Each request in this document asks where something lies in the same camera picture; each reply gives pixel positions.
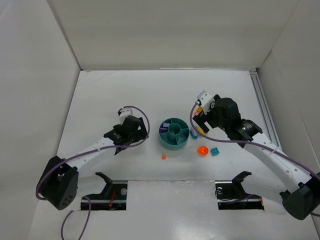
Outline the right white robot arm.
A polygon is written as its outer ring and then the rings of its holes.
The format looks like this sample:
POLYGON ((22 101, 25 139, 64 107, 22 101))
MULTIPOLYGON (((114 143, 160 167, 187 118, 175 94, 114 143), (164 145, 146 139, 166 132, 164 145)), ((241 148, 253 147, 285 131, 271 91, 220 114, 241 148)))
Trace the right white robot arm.
POLYGON ((249 119, 241 117, 237 103, 229 97, 212 96, 203 91, 197 96, 190 124, 202 129, 200 135, 223 143, 206 134, 219 128, 228 144, 238 144, 260 160, 279 179, 278 183, 262 180, 243 171, 232 179, 239 195, 257 195, 281 204, 295 219, 313 215, 320 205, 320 175, 277 148, 263 130, 249 119))

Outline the dark purple lego brick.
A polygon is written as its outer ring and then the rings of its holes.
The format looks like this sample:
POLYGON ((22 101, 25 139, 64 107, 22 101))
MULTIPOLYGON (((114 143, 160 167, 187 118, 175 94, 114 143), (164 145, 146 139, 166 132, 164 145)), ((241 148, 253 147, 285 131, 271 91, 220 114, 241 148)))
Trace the dark purple lego brick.
POLYGON ((166 133, 167 131, 168 131, 168 129, 167 129, 167 128, 164 128, 164 127, 162 127, 162 128, 159 129, 159 133, 160 133, 160 134, 166 133))

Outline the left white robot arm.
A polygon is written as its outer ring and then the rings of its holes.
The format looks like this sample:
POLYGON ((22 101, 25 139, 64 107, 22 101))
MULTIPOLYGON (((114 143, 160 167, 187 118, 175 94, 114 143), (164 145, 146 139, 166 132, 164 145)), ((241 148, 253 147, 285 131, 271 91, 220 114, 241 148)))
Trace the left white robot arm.
POLYGON ((105 133, 100 140, 80 153, 67 158, 52 157, 36 186, 38 200, 48 201, 57 210, 67 208, 76 198, 84 173, 107 157, 113 157, 147 140, 150 122, 142 117, 127 116, 105 133))

